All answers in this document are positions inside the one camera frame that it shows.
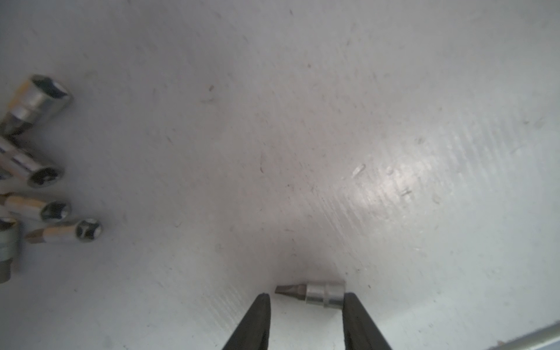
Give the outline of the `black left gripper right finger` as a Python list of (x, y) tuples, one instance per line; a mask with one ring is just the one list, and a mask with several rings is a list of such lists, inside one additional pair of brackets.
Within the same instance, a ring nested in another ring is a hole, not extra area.
[(346, 293), (342, 310), (345, 350), (391, 350), (391, 346), (354, 293)]

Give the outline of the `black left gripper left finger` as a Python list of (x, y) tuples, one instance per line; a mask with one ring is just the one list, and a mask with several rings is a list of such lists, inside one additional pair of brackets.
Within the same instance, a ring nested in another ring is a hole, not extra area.
[(223, 350), (267, 350), (270, 326), (270, 295), (261, 293), (249, 307)]

